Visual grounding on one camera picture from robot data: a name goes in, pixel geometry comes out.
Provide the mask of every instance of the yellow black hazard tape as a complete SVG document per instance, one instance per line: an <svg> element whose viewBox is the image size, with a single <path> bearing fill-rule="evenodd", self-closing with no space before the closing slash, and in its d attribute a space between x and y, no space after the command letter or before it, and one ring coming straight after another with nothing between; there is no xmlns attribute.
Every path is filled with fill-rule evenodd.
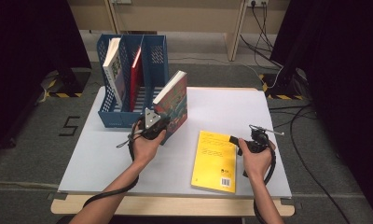
<svg viewBox="0 0 373 224"><path fill-rule="evenodd" d="M47 92L47 96L50 97L81 97L82 93L64 93L64 92Z"/></svg>
<svg viewBox="0 0 373 224"><path fill-rule="evenodd" d="M60 97L60 98L67 98L67 97L81 97L82 92L56 92L56 91L51 91L50 89L53 88L56 84L56 81L58 79L55 78L53 79L48 86L48 91L47 91L47 97Z"/></svg>
<svg viewBox="0 0 373 224"><path fill-rule="evenodd" d="M259 75L260 79L263 80L264 75ZM265 93L265 96L269 99L281 99L281 100L302 100L301 95L294 95L294 94L273 94L270 92L270 88L266 82L262 81L262 90Z"/></svg>

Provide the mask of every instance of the power strip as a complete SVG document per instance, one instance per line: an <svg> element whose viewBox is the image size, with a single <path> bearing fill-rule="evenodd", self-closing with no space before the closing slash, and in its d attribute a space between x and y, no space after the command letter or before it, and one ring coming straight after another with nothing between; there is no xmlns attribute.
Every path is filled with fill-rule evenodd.
<svg viewBox="0 0 373 224"><path fill-rule="evenodd" d="M252 2L253 0L248 0L247 6L250 7ZM256 7L263 7L264 4L268 6L269 0L255 0L255 2L256 2Z"/></svg>

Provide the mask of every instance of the barcode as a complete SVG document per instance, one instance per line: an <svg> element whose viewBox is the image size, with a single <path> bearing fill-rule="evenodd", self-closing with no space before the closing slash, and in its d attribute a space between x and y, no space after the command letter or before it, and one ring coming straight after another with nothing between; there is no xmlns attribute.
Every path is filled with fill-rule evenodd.
<svg viewBox="0 0 373 224"><path fill-rule="evenodd" d="M230 179L221 177L221 186L222 187L230 187Z"/></svg>

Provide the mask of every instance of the book organizer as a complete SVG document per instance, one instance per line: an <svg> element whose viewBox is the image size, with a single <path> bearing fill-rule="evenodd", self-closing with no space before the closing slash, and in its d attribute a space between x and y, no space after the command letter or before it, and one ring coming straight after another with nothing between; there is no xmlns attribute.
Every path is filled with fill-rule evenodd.
<svg viewBox="0 0 373 224"><path fill-rule="evenodd" d="M119 58L126 84L126 97L121 108L103 70L103 63L111 38L120 37ZM131 66L141 48L143 83L140 86L136 105L131 110ZM97 53L105 85L105 97L98 111L105 128L130 128L144 114L158 90L169 81L167 46L165 35L101 35L97 42Z"/></svg>

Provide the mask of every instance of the gray carpet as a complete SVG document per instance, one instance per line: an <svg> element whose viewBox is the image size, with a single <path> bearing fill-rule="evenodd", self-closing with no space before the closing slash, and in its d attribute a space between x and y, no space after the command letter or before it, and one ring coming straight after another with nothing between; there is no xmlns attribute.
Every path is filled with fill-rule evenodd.
<svg viewBox="0 0 373 224"><path fill-rule="evenodd" d="M0 149L0 224L3 223L56 223L62 216L50 212L51 200L47 197L55 189L38 186L17 186L11 182L29 182L59 185L71 158L74 147L85 123L90 107L103 78L98 63L92 63L92 73L79 98L49 97L37 105L15 137L17 145ZM254 67L258 74L273 72ZM170 74L177 70L188 73L189 86L204 87L254 87L262 90L260 80L248 67L242 65L169 64ZM269 108L306 105L308 100L271 100ZM286 223L346 223L323 190L303 166L303 162L319 183L333 196L351 223L373 223L373 212L354 181L348 168L337 157L325 129L317 119L313 107L306 108L305 117L295 120L293 137L298 151L293 147L288 123L298 108L271 110L282 149L282 159L293 193L296 213L285 218ZM77 126L73 132L63 125L70 116L69 125ZM247 223L258 223L253 217Z"/></svg>

